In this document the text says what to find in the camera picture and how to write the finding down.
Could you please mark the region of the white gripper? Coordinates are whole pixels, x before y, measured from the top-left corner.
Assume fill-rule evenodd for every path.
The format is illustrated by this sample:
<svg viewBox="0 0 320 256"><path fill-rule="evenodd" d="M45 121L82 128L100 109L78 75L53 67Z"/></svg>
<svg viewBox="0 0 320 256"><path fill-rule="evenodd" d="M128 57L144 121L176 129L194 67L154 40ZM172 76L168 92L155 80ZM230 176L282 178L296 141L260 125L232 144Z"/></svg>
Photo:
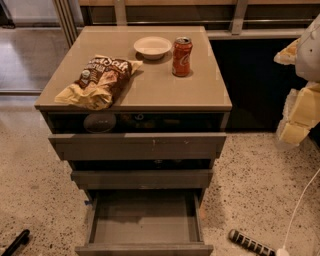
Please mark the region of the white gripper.
<svg viewBox="0 0 320 256"><path fill-rule="evenodd" d="M296 74L312 81L301 90L290 90L276 131L280 143L298 146L320 122L320 83L317 83L320 81L320 14L300 39L275 55L274 61L282 65L295 64Z"/></svg>

